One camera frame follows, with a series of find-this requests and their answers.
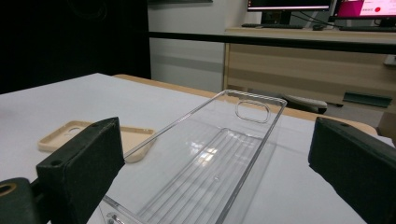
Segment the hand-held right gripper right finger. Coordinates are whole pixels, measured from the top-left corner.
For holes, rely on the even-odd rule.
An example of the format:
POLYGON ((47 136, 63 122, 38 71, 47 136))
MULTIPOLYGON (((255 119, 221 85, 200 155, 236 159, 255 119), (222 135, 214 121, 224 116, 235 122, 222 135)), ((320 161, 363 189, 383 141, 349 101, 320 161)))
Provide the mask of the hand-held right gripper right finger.
POLYGON ((396 148, 344 122, 318 118, 311 169, 367 224, 396 224, 396 148))

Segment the black computer monitor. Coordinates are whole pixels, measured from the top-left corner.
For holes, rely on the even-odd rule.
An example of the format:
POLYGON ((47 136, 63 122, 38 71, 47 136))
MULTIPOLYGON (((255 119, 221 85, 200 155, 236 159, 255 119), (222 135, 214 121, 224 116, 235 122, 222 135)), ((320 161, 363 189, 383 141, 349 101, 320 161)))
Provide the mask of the black computer monitor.
POLYGON ((247 0, 248 12, 260 12, 261 23, 290 24, 292 12, 327 11, 332 0, 247 0))

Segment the monitor with pink screen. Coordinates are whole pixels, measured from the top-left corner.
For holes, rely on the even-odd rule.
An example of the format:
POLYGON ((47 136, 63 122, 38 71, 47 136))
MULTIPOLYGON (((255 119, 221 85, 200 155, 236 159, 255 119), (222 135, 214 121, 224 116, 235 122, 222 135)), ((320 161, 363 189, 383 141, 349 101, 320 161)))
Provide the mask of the monitor with pink screen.
POLYGON ((335 20, 372 20, 382 27, 396 26, 396 0, 336 0, 335 20))

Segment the light wooden desk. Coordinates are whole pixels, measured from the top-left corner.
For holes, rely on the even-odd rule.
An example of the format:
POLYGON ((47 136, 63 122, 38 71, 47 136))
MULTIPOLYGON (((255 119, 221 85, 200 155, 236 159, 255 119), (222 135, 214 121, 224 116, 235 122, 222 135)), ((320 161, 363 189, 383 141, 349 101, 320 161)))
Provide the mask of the light wooden desk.
MULTIPOLYGON (((226 35, 396 44, 396 33, 233 27, 226 35)), ((227 44, 224 85, 274 91, 396 114, 394 54, 227 44), (346 91, 389 96, 388 108, 344 102, 346 91)))

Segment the white table cover sheet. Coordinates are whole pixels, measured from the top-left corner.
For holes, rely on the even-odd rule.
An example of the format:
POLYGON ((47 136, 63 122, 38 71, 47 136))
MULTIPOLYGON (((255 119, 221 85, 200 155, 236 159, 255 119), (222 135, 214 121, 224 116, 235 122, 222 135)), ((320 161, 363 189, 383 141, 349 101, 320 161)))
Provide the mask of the white table cover sheet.
MULTIPOLYGON (((94 74, 24 91, 0 94, 0 181, 36 178, 46 158, 38 141, 70 120, 117 117, 121 124, 156 131, 205 98, 94 74)), ((243 224, 365 224, 308 165, 314 124, 282 116, 276 152, 243 224)))

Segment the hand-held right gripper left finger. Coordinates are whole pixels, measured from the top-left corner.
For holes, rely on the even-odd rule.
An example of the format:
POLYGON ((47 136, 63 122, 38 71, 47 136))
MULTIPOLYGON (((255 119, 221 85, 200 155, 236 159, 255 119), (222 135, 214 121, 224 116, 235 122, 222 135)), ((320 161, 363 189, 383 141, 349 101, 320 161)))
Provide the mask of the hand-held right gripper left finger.
POLYGON ((86 224, 124 165, 118 118, 97 121, 36 166, 52 224, 86 224))

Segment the black keyboard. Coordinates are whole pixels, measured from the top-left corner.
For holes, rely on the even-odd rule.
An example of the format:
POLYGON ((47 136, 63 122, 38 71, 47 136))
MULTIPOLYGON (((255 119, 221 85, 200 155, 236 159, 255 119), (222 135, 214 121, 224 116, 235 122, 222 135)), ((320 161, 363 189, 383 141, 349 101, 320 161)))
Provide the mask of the black keyboard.
POLYGON ((303 29, 302 25, 292 24, 258 24, 258 23, 244 23, 241 25, 244 28, 271 28, 271 29, 303 29))
POLYGON ((349 32, 380 32, 380 33, 396 33, 396 27, 381 27, 381 26, 343 26, 339 28, 340 31, 349 32))

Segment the black horizontal frame bar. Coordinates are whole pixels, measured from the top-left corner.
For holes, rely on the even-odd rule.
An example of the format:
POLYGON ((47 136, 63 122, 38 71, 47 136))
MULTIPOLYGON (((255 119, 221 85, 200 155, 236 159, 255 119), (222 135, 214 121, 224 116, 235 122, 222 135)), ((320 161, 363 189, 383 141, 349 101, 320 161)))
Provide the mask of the black horizontal frame bar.
POLYGON ((288 39, 278 37, 257 37, 241 35, 205 35, 147 32, 150 38, 177 39, 186 41, 202 41, 229 44, 245 44, 255 46, 270 46, 294 49, 318 49, 330 51, 361 52, 373 54, 396 55, 396 44, 388 43, 359 43, 329 40, 288 39))

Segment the clear plastic tray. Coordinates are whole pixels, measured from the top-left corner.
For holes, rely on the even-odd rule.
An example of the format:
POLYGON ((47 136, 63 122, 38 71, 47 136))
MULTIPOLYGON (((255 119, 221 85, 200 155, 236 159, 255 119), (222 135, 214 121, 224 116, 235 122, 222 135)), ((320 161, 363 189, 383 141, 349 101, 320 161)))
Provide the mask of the clear plastic tray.
POLYGON ((222 91, 128 150, 99 205, 104 223, 242 221, 274 154, 286 104, 222 91))

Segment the black curtain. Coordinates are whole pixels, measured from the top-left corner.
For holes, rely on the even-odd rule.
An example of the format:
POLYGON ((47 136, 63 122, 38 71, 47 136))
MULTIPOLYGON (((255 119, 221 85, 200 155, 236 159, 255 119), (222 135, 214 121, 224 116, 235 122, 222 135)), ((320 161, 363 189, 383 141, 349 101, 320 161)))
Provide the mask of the black curtain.
POLYGON ((150 78, 147 0, 0 0, 0 94, 92 73, 150 78))

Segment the white cabinet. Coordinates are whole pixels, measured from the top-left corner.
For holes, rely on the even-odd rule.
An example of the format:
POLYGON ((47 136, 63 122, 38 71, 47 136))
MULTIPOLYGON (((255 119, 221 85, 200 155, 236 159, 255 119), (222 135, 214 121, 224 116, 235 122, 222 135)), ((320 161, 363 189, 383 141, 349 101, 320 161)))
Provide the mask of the white cabinet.
MULTIPOLYGON (((247 0, 163 4, 148 8, 151 32, 222 35, 244 21, 247 0)), ((222 43, 152 38, 151 77, 162 82, 219 92, 223 82, 222 43)))

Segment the grey rounded chair base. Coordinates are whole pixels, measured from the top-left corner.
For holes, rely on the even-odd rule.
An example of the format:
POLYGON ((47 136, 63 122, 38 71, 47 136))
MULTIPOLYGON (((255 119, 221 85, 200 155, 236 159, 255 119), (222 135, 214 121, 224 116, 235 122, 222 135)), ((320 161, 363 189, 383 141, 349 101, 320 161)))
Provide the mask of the grey rounded chair base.
POLYGON ((283 94, 282 97, 287 101, 292 102, 293 104, 296 105, 315 107, 318 110, 319 114, 324 114, 328 108, 327 103, 320 100, 309 99, 309 98, 298 97, 287 94, 283 94))

